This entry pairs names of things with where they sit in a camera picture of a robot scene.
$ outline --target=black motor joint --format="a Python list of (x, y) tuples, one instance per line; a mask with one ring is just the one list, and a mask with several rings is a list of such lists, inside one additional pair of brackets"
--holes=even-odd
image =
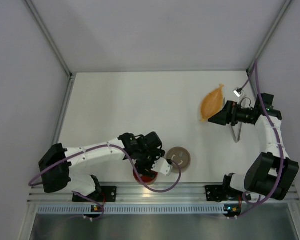
[(155, 174), (151, 171), (152, 166), (155, 161), (166, 154), (162, 150), (163, 144), (157, 133), (153, 131), (146, 136), (125, 133), (118, 139), (122, 141), (124, 150), (132, 159), (136, 160), (135, 167), (138, 173), (150, 178), (155, 177)]
[[(274, 96), (267, 93), (263, 93), (261, 96), (268, 115), (282, 120), (281, 112), (272, 106)], [(235, 126), (238, 123), (255, 125), (259, 117), (264, 114), (259, 97), (257, 97), (254, 107), (251, 108), (244, 108), (235, 101), (227, 101), (223, 109), (209, 118), (208, 122), (223, 126), (227, 124)]]

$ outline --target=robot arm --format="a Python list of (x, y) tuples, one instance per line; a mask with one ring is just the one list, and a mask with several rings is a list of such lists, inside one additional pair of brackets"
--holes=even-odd
[(146, 136), (134, 136), (125, 133), (113, 140), (83, 147), (64, 148), (61, 143), (53, 145), (39, 162), (40, 171), (60, 160), (74, 156), (69, 160), (52, 168), (42, 175), (43, 188), (46, 193), (54, 193), (62, 189), (79, 192), (88, 196), (94, 192), (101, 192), (96, 176), (88, 175), (87, 168), (95, 164), (126, 159), (123, 151), (111, 147), (118, 146), (124, 149), (132, 159), (138, 173), (153, 177), (154, 173), (169, 175), (172, 170), (171, 162), (163, 158), (162, 142), (155, 132)]
[[(298, 173), (299, 165), (297, 162), (289, 159), (283, 145), (281, 135), (282, 116), (281, 112), (274, 110), (272, 106), (274, 96), (264, 93), (262, 94), (262, 99), (268, 115), (278, 132), (284, 157), (280, 183), (271, 198), (283, 200)], [(275, 185), (281, 156), (276, 135), (267, 117), (264, 116), (260, 99), (257, 98), (253, 108), (242, 108), (237, 102), (227, 101), (224, 108), (208, 121), (223, 126), (226, 124), (235, 126), (238, 122), (255, 125), (261, 153), (246, 174), (231, 173), (224, 176), (223, 193), (231, 198), (237, 197), (246, 191), (267, 196)]]

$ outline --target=white cable clip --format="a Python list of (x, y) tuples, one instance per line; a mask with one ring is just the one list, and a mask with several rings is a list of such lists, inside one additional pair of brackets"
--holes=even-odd
[(243, 95), (245, 95), (244, 91), (239, 87), (235, 88), (233, 92), (237, 96), (237, 98), (241, 98)]
[(87, 159), (87, 156), (86, 156), (87, 150), (84, 147), (79, 147), (79, 149), (81, 150), (81, 152), (83, 152), (82, 153), (82, 159), (86, 160)]
[(107, 141), (106, 144), (108, 145), (108, 148), (109, 148), (110, 152), (113, 153), (114, 151), (112, 151), (112, 148), (110, 146), (110, 142)]

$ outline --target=orange bag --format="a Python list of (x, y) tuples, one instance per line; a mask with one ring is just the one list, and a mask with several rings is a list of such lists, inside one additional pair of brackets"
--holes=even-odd
[(201, 103), (201, 122), (205, 122), (209, 118), (220, 112), (223, 102), (224, 94), (222, 92), (223, 84), (216, 90), (210, 92)]

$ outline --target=white wall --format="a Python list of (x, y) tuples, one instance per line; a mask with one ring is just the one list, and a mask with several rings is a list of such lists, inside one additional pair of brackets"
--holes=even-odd
[(67, 77), (21, 0), (0, 0), (0, 240), (20, 230)]
[[(274, 94), (274, 107), (282, 113), (287, 152), (300, 166), (300, 0), (292, 4), (258, 68), (261, 90)], [(295, 183), (300, 195), (300, 170)]]
[(245, 70), (284, 0), (33, 0), (74, 72)]

